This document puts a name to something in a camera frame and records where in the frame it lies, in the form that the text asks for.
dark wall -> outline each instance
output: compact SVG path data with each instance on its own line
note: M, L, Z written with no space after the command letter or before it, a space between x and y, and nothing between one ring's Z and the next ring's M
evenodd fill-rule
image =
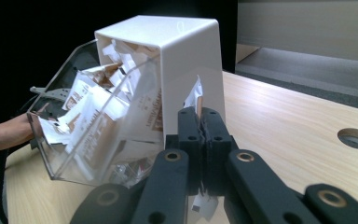
M12 118L34 96L32 86L48 85L79 45L94 31L135 15L218 19L222 64L234 72L237 37L236 1L106 1L80 3L0 2L0 122Z

clear acrylic box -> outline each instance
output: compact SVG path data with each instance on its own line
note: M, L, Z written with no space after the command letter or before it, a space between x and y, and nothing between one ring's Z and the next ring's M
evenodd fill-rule
M224 118L218 32L212 19L137 16L96 31L95 40L76 48L27 113L50 178L130 188L150 171L164 136L177 133L177 112L197 76L207 96L203 106ZM112 63L121 80L87 89L69 109L79 76L89 82L90 71ZM71 115L71 129L62 121L74 108L81 109ZM51 138L49 128L65 134Z

gray floor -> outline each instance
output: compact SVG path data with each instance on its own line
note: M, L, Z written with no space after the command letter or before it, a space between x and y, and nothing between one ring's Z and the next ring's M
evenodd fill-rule
M260 49L236 74L358 108L358 62Z

wooden table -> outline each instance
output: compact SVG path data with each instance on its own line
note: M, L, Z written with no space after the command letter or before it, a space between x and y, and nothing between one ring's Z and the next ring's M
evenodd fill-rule
M325 183L358 200L358 149L343 144L340 130L358 130L358 109L246 77L224 73L226 124L240 148L258 153L283 182L303 193ZM37 149L7 159L10 224L69 223L91 187L52 181ZM188 223L208 223L190 213ZM228 223L220 198L209 223Z

wall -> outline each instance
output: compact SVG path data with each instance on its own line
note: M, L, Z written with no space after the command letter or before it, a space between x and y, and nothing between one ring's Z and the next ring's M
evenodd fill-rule
M358 60L358 0L240 0L237 42Z

